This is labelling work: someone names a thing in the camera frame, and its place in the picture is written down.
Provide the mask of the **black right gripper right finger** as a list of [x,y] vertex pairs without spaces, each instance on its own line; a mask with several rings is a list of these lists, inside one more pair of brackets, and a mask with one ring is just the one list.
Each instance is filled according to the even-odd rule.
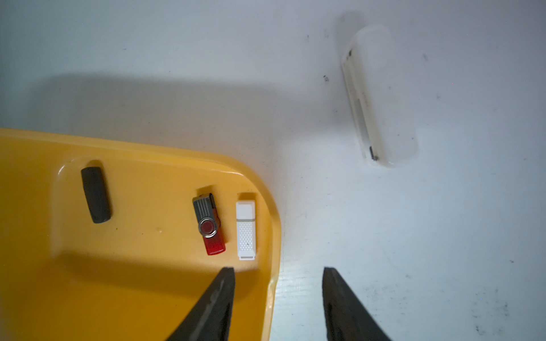
[[322,295],[327,340],[390,340],[333,267],[325,267]]

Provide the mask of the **white dotted usb drive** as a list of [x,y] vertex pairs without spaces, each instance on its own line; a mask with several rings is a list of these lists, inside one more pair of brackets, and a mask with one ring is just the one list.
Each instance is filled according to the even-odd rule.
[[257,254],[255,201],[238,201],[235,208],[237,256],[240,261],[253,261]]

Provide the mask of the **white stapler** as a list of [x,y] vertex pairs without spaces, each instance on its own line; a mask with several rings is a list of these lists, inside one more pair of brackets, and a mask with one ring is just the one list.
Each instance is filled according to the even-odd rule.
[[411,162],[419,146],[390,31],[362,28],[350,40],[341,67],[364,158],[382,168]]

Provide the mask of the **black oval usb drive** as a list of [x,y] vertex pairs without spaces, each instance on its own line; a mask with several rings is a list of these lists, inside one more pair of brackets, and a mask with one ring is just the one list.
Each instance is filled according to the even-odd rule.
[[102,224],[112,217],[107,182],[101,167],[86,167],[80,171],[88,210],[95,224]]

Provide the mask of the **red black swivel usb drive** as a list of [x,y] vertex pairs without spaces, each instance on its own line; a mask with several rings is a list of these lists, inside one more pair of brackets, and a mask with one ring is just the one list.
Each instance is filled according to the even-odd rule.
[[226,244],[213,194],[195,197],[193,208],[198,222],[198,231],[203,238],[207,255],[214,256],[223,253],[226,250]]

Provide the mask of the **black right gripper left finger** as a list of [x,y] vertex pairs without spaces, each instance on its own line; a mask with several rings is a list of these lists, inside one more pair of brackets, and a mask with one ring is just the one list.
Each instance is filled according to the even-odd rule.
[[167,340],[228,340],[235,297],[235,270],[222,268]]

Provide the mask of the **yellow plastic storage box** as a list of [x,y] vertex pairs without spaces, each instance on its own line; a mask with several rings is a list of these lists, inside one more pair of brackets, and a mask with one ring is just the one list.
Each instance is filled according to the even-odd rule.
[[[112,217],[95,224],[80,171],[101,167]],[[212,193],[226,250],[206,253],[193,199]],[[237,256],[236,203],[256,204],[257,254]],[[267,186],[218,154],[1,131],[1,339],[165,340],[223,267],[231,340],[268,340],[281,222]]]

